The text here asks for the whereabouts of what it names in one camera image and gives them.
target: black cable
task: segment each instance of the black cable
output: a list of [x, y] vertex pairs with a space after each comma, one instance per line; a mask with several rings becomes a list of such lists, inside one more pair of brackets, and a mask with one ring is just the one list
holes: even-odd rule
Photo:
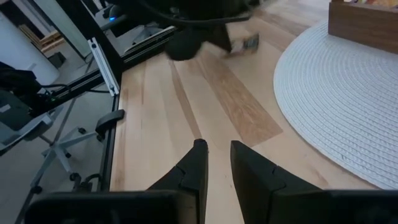
[[214, 26], [214, 25], [224, 25], [230, 22], [242, 22], [242, 21], [247, 21], [249, 20], [252, 15], [253, 15], [253, 9], [251, 6], [248, 4], [247, 7], [249, 9], [249, 14], [247, 16], [242, 16], [242, 17], [227, 17], [227, 18], [219, 18], [219, 19], [208, 19], [208, 20], [200, 20], [200, 21], [193, 21], [193, 20], [186, 20], [186, 19], [176, 19], [173, 17], [170, 17], [166, 14], [161, 13], [157, 9], [153, 8], [152, 6], [148, 5], [146, 3], [146, 0], [137, 0], [137, 2], [143, 6], [144, 8], [148, 9], [151, 13], [155, 14], [157, 17], [160, 17], [162, 19], [165, 19], [169, 21], [170, 23], [174, 23], [172, 25], [176, 26]]
[[92, 92], [92, 93], [109, 93], [109, 91], [103, 91], [103, 90], [86, 90], [87, 92]]
[[101, 177], [101, 174], [91, 174], [91, 175], [89, 175], [88, 177], [86, 177], [86, 179], [85, 179], [85, 183], [88, 183], [88, 182], [90, 182], [92, 179], [94, 179], [94, 178], [98, 178], [98, 182], [101, 182], [102, 181], [102, 177]]

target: chair wheel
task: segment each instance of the chair wheel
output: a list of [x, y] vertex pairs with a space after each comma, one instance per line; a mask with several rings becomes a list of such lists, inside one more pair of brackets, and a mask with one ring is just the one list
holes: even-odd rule
[[69, 176], [70, 181], [75, 181], [80, 175], [78, 173], [72, 173]]
[[87, 133], [86, 129], [84, 129], [84, 128], [78, 128], [78, 131], [79, 131], [80, 134], [86, 134]]
[[43, 188], [40, 186], [34, 186], [30, 189], [30, 192], [32, 192], [33, 194], [40, 194], [42, 193]]
[[103, 139], [100, 135], [97, 135], [97, 140], [98, 140], [99, 142], [103, 142], [103, 141], [104, 141], [104, 139]]

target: desk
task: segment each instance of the desk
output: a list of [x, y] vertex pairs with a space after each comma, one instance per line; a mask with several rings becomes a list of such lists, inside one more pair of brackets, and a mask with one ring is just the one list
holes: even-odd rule
[[243, 223], [229, 145], [240, 140], [323, 189], [375, 189], [309, 146], [290, 127], [273, 91], [279, 57], [296, 36], [326, 19], [329, 0], [272, 2], [250, 21], [230, 24], [231, 38], [260, 32], [258, 53], [224, 58], [206, 44], [198, 56], [164, 54], [124, 72], [111, 171], [112, 191], [144, 190], [166, 174], [196, 138], [209, 146], [207, 223]]

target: chair base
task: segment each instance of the chair base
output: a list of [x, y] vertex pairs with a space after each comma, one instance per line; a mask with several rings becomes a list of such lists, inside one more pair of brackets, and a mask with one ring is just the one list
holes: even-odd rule
[[[73, 170], [70, 167], [70, 164], [68, 162], [68, 158], [70, 158], [72, 155], [67, 151], [67, 148], [72, 147], [82, 141], [85, 141], [93, 136], [96, 136], [96, 132], [91, 132], [91, 133], [86, 133], [82, 128], [76, 127], [75, 129], [71, 130], [69, 133], [67, 133], [61, 140], [56, 141], [56, 142], [47, 142], [49, 144], [49, 148], [46, 149], [45, 151], [42, 152], [42, 155], [45, 157], [42, 166], [40, 169], [37, 171], [36, 175], [34, 176], [32, 182], [30, 183], [31, 187], [31, 192], [34, 194], [39, 194], [42, 191], [42, 188], [39, 186], [40, 179], [42, 178], [44, 172], [47, 170], [47, 168], [50, 167], [52, 161], [57, 158], [65, 171], [72, 175]], [[76, 132], [79, 132], [82, 134], [81, 136], [78, 136], [76, 138], [72, 138], [72, 135]]]

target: white rug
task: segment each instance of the white rug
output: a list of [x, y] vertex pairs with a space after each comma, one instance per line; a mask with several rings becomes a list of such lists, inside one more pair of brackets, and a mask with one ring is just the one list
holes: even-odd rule
[[398, 55], [328, 35], [321, 22], [283, 53], [274, 89], [307, 142], [370, 183], [398, 189]]

